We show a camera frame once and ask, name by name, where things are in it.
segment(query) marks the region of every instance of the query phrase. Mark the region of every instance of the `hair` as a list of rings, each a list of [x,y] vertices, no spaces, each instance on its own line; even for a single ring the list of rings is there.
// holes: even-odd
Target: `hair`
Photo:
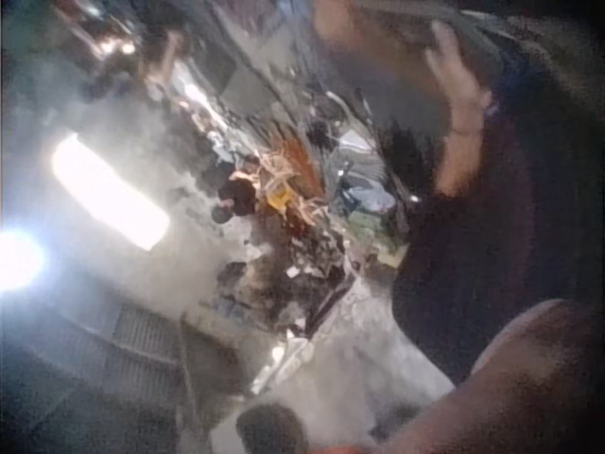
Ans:
[[[303,425],[294,411],[279,405],[261,405],[244,411],[235,423],[249,454],[304,454]]]
[[[212,220],[217,224],[229,222],[233,217],[233,208],[231,206],[215,205],[212,209]]]

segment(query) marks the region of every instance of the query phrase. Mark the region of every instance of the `hand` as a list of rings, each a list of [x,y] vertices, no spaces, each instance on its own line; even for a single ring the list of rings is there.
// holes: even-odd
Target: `hand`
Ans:
[[[439,49],[426,49],[426,62],[450,103],[452,128],[480,131],[492,92],[482,88],[465,66],[454,30],[439,21],[434,21],[431,28]]]

